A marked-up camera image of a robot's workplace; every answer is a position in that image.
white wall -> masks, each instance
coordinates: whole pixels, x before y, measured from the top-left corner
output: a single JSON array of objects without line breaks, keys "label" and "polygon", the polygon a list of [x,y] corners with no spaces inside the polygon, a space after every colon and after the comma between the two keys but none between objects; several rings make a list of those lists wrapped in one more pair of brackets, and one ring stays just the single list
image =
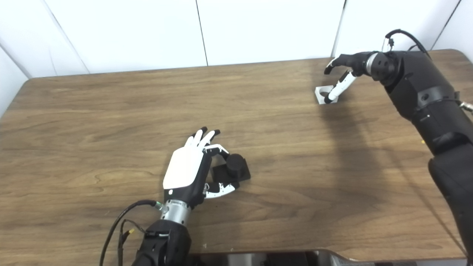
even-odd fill
[{"label": "white wall", "polygon": [[91,73],[205,66],[195,0],[46,0]]},{"label": "white wall", "polygon": [[28,78],[0,48],[0,117]]},{"label": "white wall", "polygon": [[[380,51],[385,35],[398,28],[413,34],[430,50],[457,3],[458,0],[348,0],[334,55]],[[393,39],[394,50],[406,50],[414,44],[401,34]]]},{"label": "white wall", "polygon": [[462,0],[434,49],[457,49],[473,62],[473,1]]},{"label": "white wall", "polygon": [[344,0],[197,0],[209,65],[329,57]]},{"label": "white wall", "polygon": [[29,78],[88,73],[42,0],[0,1],[0,44]]}]

black cable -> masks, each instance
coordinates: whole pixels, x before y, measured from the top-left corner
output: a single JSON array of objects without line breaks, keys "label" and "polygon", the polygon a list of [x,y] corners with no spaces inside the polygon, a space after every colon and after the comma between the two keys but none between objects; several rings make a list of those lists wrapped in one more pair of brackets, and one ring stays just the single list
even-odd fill
[{"label": "black cable", "polygon": [[430,58],[430,54],[429,52],[427,52],[427,50],[425,49],[425,47],[420,43],[420,41],[414,37],[414,35],[408,33],[407,31],[405,30],[401,30],[401,29],[395,29],[395,30],[392,30],[390,31],[388,34],[386,34],[386,39],[391,39],[391,36],[393,36],[394,34],[396,33],[400,33],[400,34],[404,34],[406,35],[407,37],[409,37],[416,45],[417,47],[419,48],[419,50],[423,53],[425,53],[429,58]]},{"label": "black cable", "polygon": [[126,222],[132,223],[140,232],[142,232],[143,234],[146,234],[146,231],[135,221],[123,219],[123,222],[120,226],[120,235],[118,235],[118,247],[117,247],[118,266],[123,266],[123,244],[125,243],[126,239],[130,235],[129,230],[125,234],[123,233],[123,226],[125,225]]},{"label": "black cable", "polygon": [[100,254],[100,261],[98,263],[99,266],[104,265],[104,260],[105,260],[105,252],[107,251],[108,244],[110,243],[110,239],[112,239],[112,235],[114,234],[115,228],[117,227],[118,223],[120,220],[125,216],[127,212],[129,212],[131,209],[133,209],[136,206],[140,205],[150,205],[150,206],[155,206],[156,201],[154,200],[139,200],[130,206],[126,207],[126,209],[123,210],[123,212],[117,217],[115,222],[112,224],[112,227],[110,228],[110,231],[108,232],[107,239],[105,240],[104,247],[102,248],[102,253]]},{"label": "black cable", "polygon": [[409,49],[407,49],[407,50],[410,51],[410,50],[414,49],[414,47],[416,47],[416,46],[417,46],[417,44],[414,44],[413,46],[409,47]]}]

wood grain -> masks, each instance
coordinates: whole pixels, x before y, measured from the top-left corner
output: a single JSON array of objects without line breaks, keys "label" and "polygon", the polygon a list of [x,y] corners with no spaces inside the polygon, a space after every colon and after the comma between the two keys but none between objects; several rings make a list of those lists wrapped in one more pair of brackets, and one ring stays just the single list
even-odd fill
[{"label": "wood grain", "polygon": [[[432,52],[462,99],[473,66]],[[206,125],[252,179],[192,213],[193,253],[327,249],[363,261],[459,258],[431,157],[384,89],[357,79],[334,105],[330,59],[28,81],[0,122],[2,265],[92,265],[120,211],[162,199],[171,153]],[[146,226],[148,207],[128,216]],[[127,265],[141,235],[130,236]],[[107,265],[114,265],[113,240]]]}]

robotic hand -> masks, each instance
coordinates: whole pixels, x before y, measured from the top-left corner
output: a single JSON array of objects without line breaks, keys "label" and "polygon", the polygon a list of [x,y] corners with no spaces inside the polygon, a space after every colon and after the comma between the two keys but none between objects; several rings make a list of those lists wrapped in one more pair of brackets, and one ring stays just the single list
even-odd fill
[{"label": "robotic hand", "polygon": [[[429,172],[449,204],[471,263],[473,123],[462,109],[471,112],[473,105],[459,101],[459,94],[414,36],[402,30],[388,33],[386,38],[391,48],[394,45],[391,36],[395,33],[410,37],[420,51],[342,54],[329,63],[324,74],[334,67],[348,66],[354,76],[364,74],[379,81],[399,114],[416,127],[434,156],[429,161]],[[332,93],[340,92],[339,84],[325,96],[326,103],[334,99]]]},{"label": "robotic hand", "polygon": [[[161,219],[145,232],[133,266],[178,266],[185,262],[191,247],[186,225],[191,210],[205,198],[235,191],[239,182],[249,179],[245,159],[230,154],[220,144],[210,145],[219,130],[201,128],[185,145],[174,151],[164,177],[165,205]],[[220,154],[226,164],[213,168],[213,183],[206,183],[212,157]]]}]

white robotic hand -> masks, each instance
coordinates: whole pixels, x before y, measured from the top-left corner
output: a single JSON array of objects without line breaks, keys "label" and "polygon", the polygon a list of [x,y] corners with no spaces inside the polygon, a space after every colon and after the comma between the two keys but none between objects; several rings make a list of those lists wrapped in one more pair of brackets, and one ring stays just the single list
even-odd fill
[{"label": "white robotic hand", "polygon": [[220,197],[239,187],[237,180],[235,182],[205,183],[212,156],[220,154],[225,161],[230,156],[229,152],[220,144],[210,145],[210,142],[220,134],[220,131],[212,130],[203,136],[206,131],[206,127],[201,128],[187,139],[183,147],[174,151],[163,181],[165,201],[179,200],[194,208],[201,204],[206,197]]}]

